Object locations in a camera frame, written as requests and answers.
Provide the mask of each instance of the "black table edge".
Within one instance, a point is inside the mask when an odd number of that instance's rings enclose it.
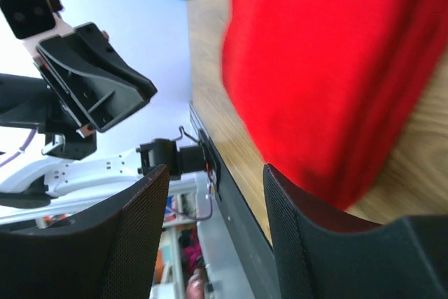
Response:
[[[219,210],[225,219],[227,230],[243,269],[257,299],[280,298],[274,254],[271,244],[259,226],[235,180],[225,166],[223,159],[200,120],[193,104],[190,103],[190,122],[197,134],[204,135],[206,147],[220,167]]]

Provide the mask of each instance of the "metal hook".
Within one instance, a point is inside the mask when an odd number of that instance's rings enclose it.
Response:
[[[185,137],[189,138],[189,140],[195,142],[196,144],[199,143],[199,140],[194,138],[191,134],[187,133],[183,126],[179,126],[179,132],[181,133],[181,135],[179,137],[173,139],[173,141],[181,140],[183,138],[183,136],[185,136]]]

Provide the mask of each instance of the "blue object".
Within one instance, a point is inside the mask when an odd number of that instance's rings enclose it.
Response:
[[[173,197],[172,196],[169,196],[167,198],[167,207],[171,207],[171,208],[173,207]],[[172,213],[172,211],[165,208],[165,215],[170,214],[170,213]]]
[[[167,264],[168,262],[171,262],[171,263],[174,262],[171,252],[172,252],[171,245],[165,245],[162,247],[162,261],[164,264]]]

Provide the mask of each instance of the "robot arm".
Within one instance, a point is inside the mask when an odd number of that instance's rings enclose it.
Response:
[[[39,160],[27,161],[25,154],[0,169],[0,206],[44,207],[83,188],[128,186],[159,164],[168,166],[172,180],[205,170],[202,145],[178,150],[180,138],[84,160],[97,149],[96,132],[147,105],[155,86],[121,59],[95,24],[73,28],[64,22],[60,0],[0,0],[0,9],[42,76],[0,74],[0,126],[45,135]]]
[[[117,125],[157,92],[95,24],[63,21],[59,0],[0,0],[0,9],[42,75],[0,75],[0,126],[45,134],[43,154],[87,157],[96,150],[96,131]]]

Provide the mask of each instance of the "camera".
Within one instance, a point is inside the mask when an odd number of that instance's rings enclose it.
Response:
[[[48,0],[0,0],[0,9],[19,40],[56,27]]]

